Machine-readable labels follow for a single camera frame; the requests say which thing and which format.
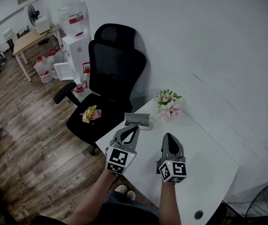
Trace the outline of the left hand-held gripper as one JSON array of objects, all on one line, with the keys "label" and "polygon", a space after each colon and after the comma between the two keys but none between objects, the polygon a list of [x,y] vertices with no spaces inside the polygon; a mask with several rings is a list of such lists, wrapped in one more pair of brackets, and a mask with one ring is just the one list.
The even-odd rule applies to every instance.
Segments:
[{"label": "left hand-held gripper", "polygon": [[[137,155],[135,149],[139,133],[138,126],[126,126],[115,133],[110,146],[106,148],[106,170],[119,175],[126,171]],[[118,144],[117,147],[122,146],[124,150],[113,147],[115,143]]]}]

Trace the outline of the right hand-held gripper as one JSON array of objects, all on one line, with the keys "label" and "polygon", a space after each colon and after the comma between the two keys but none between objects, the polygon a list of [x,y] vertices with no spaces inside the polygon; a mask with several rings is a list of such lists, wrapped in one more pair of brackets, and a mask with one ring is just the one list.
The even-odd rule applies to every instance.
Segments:
[{"label": "right hand-held gripper", "polygon": [[183,181],[187,177],[186,158],[179,140],[174,135],[166,133],[161,152],[162,156],[156,162],[156,173],[161,175],[164,183],[176,184]]}]

